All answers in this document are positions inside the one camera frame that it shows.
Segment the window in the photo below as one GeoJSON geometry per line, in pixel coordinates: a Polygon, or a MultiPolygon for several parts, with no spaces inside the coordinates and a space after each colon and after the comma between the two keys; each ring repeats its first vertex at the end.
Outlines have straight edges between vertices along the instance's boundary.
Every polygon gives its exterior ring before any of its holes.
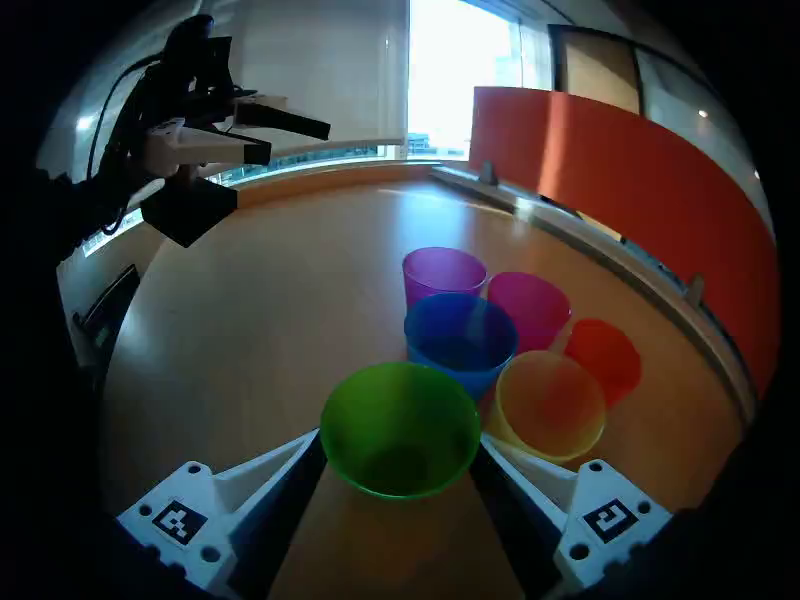
{"type": "Polygon", "coordinates": [[[218,175],[209,177],[210,181],[221,185],[235,185],[253,181],[266,175],[284,171],[300,170],[303,167],[321,164],[340,164],[363,160],[390,160],[394,158],[394,148],[387,146],[353,146],[350,148],[331,148],[312,150],[302,154],[293,154],[274,158],[269,165],[242,165],[218,175]]]}
{"type": "Polygon", "coordinates": [[[460,0],[411,0],[408,154],[466,160],[476,86],[551,89],[549,38],[460,0]]]}

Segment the red cup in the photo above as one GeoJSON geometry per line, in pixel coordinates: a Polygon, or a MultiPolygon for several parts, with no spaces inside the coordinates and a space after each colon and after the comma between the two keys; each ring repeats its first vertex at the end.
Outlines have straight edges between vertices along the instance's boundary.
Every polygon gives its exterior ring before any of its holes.
{"type": "Polygon", "coordinates": [[[489,282],[489,302],[511,317],[519,334],[517,354],[547,350],[569,321],[569,298],[549,281],[528,273],[499,273],[489,282]]]}
{"type": "Polygon", "coordinates": [[[630,394],[642,378],[642,359],[619,329],[600,319],[575,323],[564,354],[586,369],[603,388],[606,407],[630,394]]]}

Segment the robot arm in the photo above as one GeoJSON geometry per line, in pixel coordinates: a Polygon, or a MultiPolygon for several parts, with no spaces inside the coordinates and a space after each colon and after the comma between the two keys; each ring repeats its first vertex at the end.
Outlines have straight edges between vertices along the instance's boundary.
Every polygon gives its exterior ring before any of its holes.
{"type": "MultiPolygon", "coordinates": [[[[118,521],[214,597],[264,598],[326,464],[318,433],[222,473],[187,462],[118,521]]],[[[573,473],[488,434],[471,475],[528,598],[591,587],[671,516],[603,461],[573,473]]]]}

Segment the table surface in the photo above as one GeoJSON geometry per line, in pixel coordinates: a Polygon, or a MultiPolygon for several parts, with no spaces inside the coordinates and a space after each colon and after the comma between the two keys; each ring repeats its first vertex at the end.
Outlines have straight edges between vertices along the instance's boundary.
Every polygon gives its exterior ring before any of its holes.
{"type": "MultiPolygon", "coordinates": [[[[394,182],[242,209],[191,248],[166,241],[117,340],[106,383],[107,507],[121,512],[187,460],[215,472],[319,425],[333,387],[405,359],[401,261],[462,248],[491,273],[557,284],[573,320],[605,319],[642,356],[601,457],[668,510],[696,505],[740,439],[731,400],[680,331],[552,235],[431,182],[394,182]]],[[[556,340],[563,348],[570,326],[556,340]]],[[[417,503],[360,494],[326,468],[271,598],[519,598],[472,481],[417,503]]]]}

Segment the orange partition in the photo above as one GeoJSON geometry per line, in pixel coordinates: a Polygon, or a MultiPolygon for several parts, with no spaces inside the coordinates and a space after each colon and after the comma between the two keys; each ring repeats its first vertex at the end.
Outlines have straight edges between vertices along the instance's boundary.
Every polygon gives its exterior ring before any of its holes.
{"type": "Polygon", "coordinates": [[[763,394],[780,341],[777,252],[739,186],[683,138],[614,106],[476,88],[469,165],[586,213],[688,282],[736,342],[763,394]]]}

